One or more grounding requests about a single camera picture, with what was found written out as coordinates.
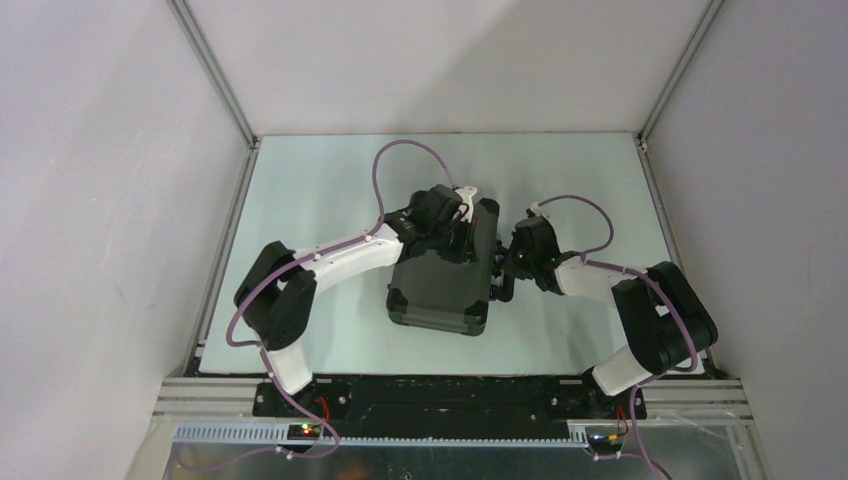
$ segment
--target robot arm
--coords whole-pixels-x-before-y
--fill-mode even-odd
[[[300,337],[315,296],[350,277],[428,250],[454,263],[473,259],[470,239],[475,193],[474,187],[452,190],[443,185],[418,192],[409,206],[386,214],[385,222],[372,235],[336,242],[337,248],[330,252],[326,246],[290,250],[279,241],[265,246],[236,291],[236,305],[281,266],[310,256],[263,289],[244,313],[286,391],[297,392],[312,380]]]
[[[588,297],[618,309],[627,345],[584,374],[584,383],[614,396],[665,373],[689,358],[683,335],[654,291],[627,272],[587,265],[577,252],[561,253],[556,233],[538,209],[519,222],[513,232],[504,270],[523,280],[534,280],[542,291]],[[683,319],[697,350],[718,339],[715,324],[680,269],[670,262],[641,270],[660,286]]]

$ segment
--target white table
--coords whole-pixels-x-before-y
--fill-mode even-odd
[[[233,293],[263,246],[290,248],[355,234],[377,216],[371,162],[385,143],[413,138],[438,151],[457,183],[474,185],[501,205],[498,232],[509,243],[534,201],[586,196],[613,219],[616,238],[595,258],[630,265],[667,260],[657,215],[633,139],[626,133],[351,135],[265,137],[244,204],[200,364],[204,373],[257,373],[254,348],[224,340]],[[384,155],[379,183],[388,211],[415,190],[447,183],[436,161],[408,145]],[[553,216],[560,248],[602,243],[606,224],[590,207],[562,201]],[[391,268],[368,272],[316,298],[304,334],[319,373],[528,375],[579,374],[625,344],[615,309],[581,298],[543,294],[517,281],[510,303],[493,302],[478,337],[404,327],[386,313]],[[253,338],[241,323],[237,339]]]

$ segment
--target white wall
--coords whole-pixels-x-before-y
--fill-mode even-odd
[[[728,2],[649,140],[777,478],[848,478],[848,3]]]
[[[635,131],[706,0],[191,2],[258,133]]]
[[[162,0],[0,14],[3,478],[122,478],[245,147]]]

